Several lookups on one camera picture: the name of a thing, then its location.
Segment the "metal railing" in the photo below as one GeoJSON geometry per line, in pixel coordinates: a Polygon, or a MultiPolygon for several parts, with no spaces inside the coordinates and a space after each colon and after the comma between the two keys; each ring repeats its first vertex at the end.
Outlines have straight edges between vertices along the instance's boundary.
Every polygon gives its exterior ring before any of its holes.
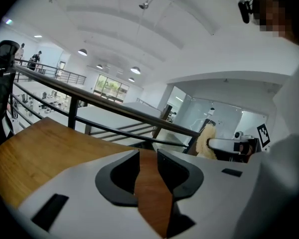
{"type": "Polygon", "coordinates": [[[154,108],[154,109],[157,110],[157,108],[155,108],[154,106],[151,106],[150,104],[146,103],[146,102],[143,101],[142,99],[137,98],[137,99],[136,99],[136,102],[141,103],[141,104],[144,104],[144,105],[149,106],[149,107],[152,107],[152,108],[154,108]]]}
{"type": "MultiPolygon", "coordinates": [[[[29,92],[27,89],[22,87],[19,83],[14,82],[14,84],[19,89],[21,89],[22,91],[27,93],[33,99],[39,101],[40,103],[42,103],[43,105],[49,107],[50,109],[67,116],[68,117],[68,127],[70,127],[70,128],[74,129],[76,121],[79,121],[81,123],[84,123],[87,126],[99,128],[99,129],[103,130],[102,132],[112,132],[115,135],[122,135],[122,136],[124,136],[122,139],[131,137],[131,138],[135,138],[135,139],[139,139],[139,140],[143,140],[143,141],[148,141],[148,142],[156,142],[156,143],[161,143],[161,144],[166,144],[166,145],[185,147],[186,150],[189,150],[190,147],[192,146],[192,144],[194,144],[196,139],[199,137],[199,133],[197,133],[195,131],[191,131],[191,130],[186,129],[184,127],[181,127],[181,126],[172,124],[170,122],[167,122],[165,120],[150,116],[148,114],[142,113],[142,112],[134,110],[132,108],[125,107],[125,106],[122,106],[120,104],[116,104],[114,102],[105,100],[101,97],[93,95],[92,93],[89,93],[87,91],[75,88],[71,85],[68,85],[64,82],[60,82],[60,81],[58,81],[56,79],[53,79],[51,77],[47,77],[46,75],[40,74],[38,72],[31,71],[29,69],[26,69],[26,68],[20,66],[20,65],[14,65],[13,68],[16,70],[18,75],[26,76],[26,77],[34,80],[34,81],[42,83],[42,84],[44,84],[44,85],[46,85],[46,86],[48,86],[48,87],[50,87],[50,88],[52,88],[56,91],[62,92],[62,93],[64,93],[64,94],[71,97],[70,109],[69,109],[69,112],[66,112],[66,111],[63,111],[63,110],[59,109],[58,107],[55,107],[52,104],[49,104],[48,102],[42,100],[38,96],[36,96],[33,93],[29,92]],[[169,130],[169,131],[173,131],[173,132],[176,132],[176,133],[180,133],[180,134],[190,136],[190,137],[192,137],[192,139],[189,142],[189,145],[187,146],[187,145],[184,145],[182,143],[163,141],[163,140],[158,140],[156,138],[142,136],[143,133],[133,134],[132,133],[133,130],[123,131],[122,129],[119,129],[119,128],[111,128],[111,127],[108,127],[108,126],[105,126],[105,125],[102,125],[102,124],[99,124],[99,123],[95,123],[95,122],[90,121],[88,119],[84,119],[84,118],[81,118],[81,117],[77,116],[79,100],[81,100],[83,102],[86,102],[88,104],[94,105],[96,107],[105,109],[109,112],[113,112],[113,113],[116,113],[118,115],[122,115],[124,117],[140,121],[141,123],[146,123],[146,124],[149,124],[151,126],[155,126],[155,127],[158,127],[158,128],[163,128],[163,129],[166,129],[166,130],[169,130]]],[[[12,98],[14,98],[18,103],[21,103],[21,105],[25,109],[29,110],[29,112],[32,113],[34,116],[38,117],[39,119],[42,119],[41,115],[34,112],[27,105],[22,104],[22,101],[20,99],[18,99],[14,94],[11,94],[11,97],[10,97],[10,103],[11,104],[13,104],[12,98]]],[[[11,105],[10,108],[11,108],[11,114],[13,114],[13,109],[15,109],[15,107],[13,107],[13,105],[11,105]]]]}
{"type": "MultiPolygon", "coordinates": [[[[49,78],[52,78],[52,79],[55,79],[55,80],[58,80],[58,81],[64,82],[64,83],[84,85],[84,82],[86,79],[85,76],[75,74],[75,73],[72,73],[69,71],[65,71],[60,68],[43,65],[40,63],[35,63],[32,61],[16,59],[15,62],[19,66],[31,69],[34,72],[43,74],[49,78]]],[[[15,76],[15,81],[16,82],[26,82],[26,81],[31,81],[31,79],[24,75],[20,75],[20,73],[17,73],[15,76]]]]}

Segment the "glass window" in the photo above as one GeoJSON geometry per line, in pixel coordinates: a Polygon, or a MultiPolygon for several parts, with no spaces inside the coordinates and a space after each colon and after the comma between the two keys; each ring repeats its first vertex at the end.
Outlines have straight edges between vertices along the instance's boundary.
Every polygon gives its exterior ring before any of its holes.
{"type": "Polygon", "coordinates": [[[103,87],[104,87],[104,84],[106,82],[106,77],[103,76],[103,75],[99,75],[99,78],[98,78],[98,81],[95,85],[95,90],[96,91],[99,91],[99,92],[102,92],[103,91],[103,87]]]}
{"type": "Polygon", "coordinates": [[[104,99],[122,103],[129,86],[100,75],[94,88],[94,94],[104,99]]]}
{"type": "Polygon", "coordinates": [[[121,83],[108,78],[105,82],[103,93],[108,96],[116,97],[120,86],[121,83]]]}
{"type": "Polygon", "coordinates": [[[125,99],[125,96],[126,96],[128,90],[129,90],[129,86],[126,86],[126,85],[122,84],[120,89],[119,89],[117,99],[120,99],[120,100],[123,101],[125,99]]]}

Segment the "white shirt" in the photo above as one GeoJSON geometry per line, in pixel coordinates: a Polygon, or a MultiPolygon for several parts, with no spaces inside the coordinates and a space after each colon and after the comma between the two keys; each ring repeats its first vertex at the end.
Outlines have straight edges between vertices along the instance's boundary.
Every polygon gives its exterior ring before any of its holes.
{"type": "Polygon", "coordinates": [[[23,48],[22,47],[20,47],[14,55],[14,58],[16,58],[16,59],[21,59],[21,57],[23,57],[23,48]]]}

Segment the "black mesh chair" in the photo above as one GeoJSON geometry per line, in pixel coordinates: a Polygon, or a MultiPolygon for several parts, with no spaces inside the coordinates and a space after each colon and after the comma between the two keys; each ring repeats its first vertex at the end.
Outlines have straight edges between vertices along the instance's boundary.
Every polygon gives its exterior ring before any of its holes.
{"type": "Polygon", "coordinates": [[[6,115],[6,107],[9,95],[12,92],[15,72],[11,70],[14,63],[14,55],[19,45],[13,41],[0,43],[0,144],[13,135],[12,123],[6,115]],[[2,121],[5,119],[10,133],[6,135],[2,121]]]}

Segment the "wooden tabletop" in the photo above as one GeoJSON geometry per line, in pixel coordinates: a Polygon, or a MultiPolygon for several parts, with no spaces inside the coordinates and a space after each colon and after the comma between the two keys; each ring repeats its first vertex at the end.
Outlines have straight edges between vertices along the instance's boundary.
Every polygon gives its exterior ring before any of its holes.
{"type": "MultiPolygon", "coordinates": [[[[63,170],[132,149],[44,118],[0,146],[0,195],[17,208],[33,191],[63,170]]],[[[135,186],[139,212],[165,238],[172,196],[157,170],[156,153],[144,149],[140,153],[141,170],[135,186]]]]}

